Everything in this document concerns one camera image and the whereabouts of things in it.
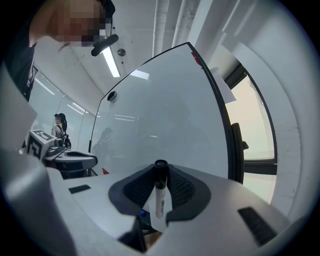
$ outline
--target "woman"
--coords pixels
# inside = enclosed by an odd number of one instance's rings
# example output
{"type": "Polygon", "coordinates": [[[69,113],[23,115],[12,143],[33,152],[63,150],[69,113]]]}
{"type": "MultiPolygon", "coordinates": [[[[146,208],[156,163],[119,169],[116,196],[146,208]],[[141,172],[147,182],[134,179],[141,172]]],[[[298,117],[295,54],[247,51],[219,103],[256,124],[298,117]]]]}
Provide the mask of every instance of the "woman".
{"type": "Polygon", "coordinates": [[[55,114],[56,125],[52,128],[52,135],[60,139],[67,132],[67,120],[63,113],[55,114]]]}

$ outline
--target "pipe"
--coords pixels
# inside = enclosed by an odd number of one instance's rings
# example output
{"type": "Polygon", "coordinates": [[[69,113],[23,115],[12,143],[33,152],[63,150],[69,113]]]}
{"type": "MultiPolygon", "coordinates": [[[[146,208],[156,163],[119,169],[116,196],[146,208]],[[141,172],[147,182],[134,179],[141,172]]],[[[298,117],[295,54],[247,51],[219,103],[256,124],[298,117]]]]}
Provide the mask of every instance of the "pipe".
{"type": "Polygon", "coordinates": [[[154,13],[152,57],[162,52],[170,0],[156,0],[154,13]]]}
{"type": "Polygon", "coordinates": [[[191,30],[200,0],[182,0],[176,22],[172,47],[185,43],[191,30]]]}

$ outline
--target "whiteboard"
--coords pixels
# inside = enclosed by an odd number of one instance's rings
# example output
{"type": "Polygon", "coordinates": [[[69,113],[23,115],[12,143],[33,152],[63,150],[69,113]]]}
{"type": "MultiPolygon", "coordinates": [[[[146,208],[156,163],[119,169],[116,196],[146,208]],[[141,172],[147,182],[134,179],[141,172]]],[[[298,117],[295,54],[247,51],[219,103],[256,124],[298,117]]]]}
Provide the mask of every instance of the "whiteboard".
{"type": "Polygon", "coordinates": [[[108,94],[101,100],[91,139],[98,175],[164,159],[228,178],[222,115],[197,60],[182,44],[126,76],[110,91],[117,93],[114,100],[108,94]]]}

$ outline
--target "marker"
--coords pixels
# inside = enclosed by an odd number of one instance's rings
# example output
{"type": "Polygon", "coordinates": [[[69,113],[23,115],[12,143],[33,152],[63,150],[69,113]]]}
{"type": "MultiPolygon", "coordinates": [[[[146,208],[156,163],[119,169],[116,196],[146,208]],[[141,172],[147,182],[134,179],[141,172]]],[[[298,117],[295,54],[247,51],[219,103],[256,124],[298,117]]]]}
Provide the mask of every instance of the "marker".
{"type": "Polygon", "coordinates": [[[165,197],[167,186],[168,163],[165,160],[158,160],[154,163],[155,181],[155,215],[158,219],[164,216],[165,197]]]}

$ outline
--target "ceiling light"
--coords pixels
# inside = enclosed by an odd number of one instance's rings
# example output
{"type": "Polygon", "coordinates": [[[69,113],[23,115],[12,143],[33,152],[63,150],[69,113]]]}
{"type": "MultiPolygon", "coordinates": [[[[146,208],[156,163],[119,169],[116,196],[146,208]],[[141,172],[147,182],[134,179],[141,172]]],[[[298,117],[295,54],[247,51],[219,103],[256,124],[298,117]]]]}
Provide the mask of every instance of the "ceiling light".
{"type": "Polygon", "coordinates": [[[145,80],[148,80],[149,74],[146,72],[142,72],[139,70],[134,70],[130,73],[131,76],[137,77],[137,78],[143,78],[145,80]]]}
{"type": "Polygon", "coordinates": [[[119,115],[119,114],[115,114],[115,116],[117,116],[117,117],[123,117],[123,118],[135,118],[135,117],[132,117],[132,116],[119,115]]]}
{"type": "Polygon", "coordinates": [[[78,109],[82,110],[83,112],[85,112],[86,110],[82,107],[80,107],[78,104],[76,104],[75,102],[72,102],[73,105],[75,105],[78,109]]]}
{"type": "Polygon", "coordinates": [[[70,106],[69,104],[67,104],[67,106],[71,109],[73,109],[74,111],[78,112],[79,114],[83,115],[84,113],[80,112],[79,110],[76,110],[74,107],[70,106]]]}
{"type": "Polygon", "coordinates": [[[135,120],[129,120],[129,119],[123,119],[123,118],[115,118],[117,120],[123,120],[123,121],[129,121],[129,122],[134,122],[135,120]]]}
{"type": "Polygon", "coordinates": [[[55,93],[52,90],[48,89],[42,82],[40,82],[38,78],[35,78],[34,80],[36,80],[38,84],[41,85],[44,89],[46,89],[49,93],[51,93],[52,95],[55,95],[55,93]]]}
{"type": "Polygon", "coordinates": [[[110,69],[113,77],[114,78],[119,78],[120,74],[119,74],[115,59],[114,59],[114,57],[113,57],[113,55],[111,53],[110,47],[108,47],[107,49],[103,50],[102,53],[103,53],[103,56],[105,58],[106,63],[109,66],[109,69],[110,69]]]}

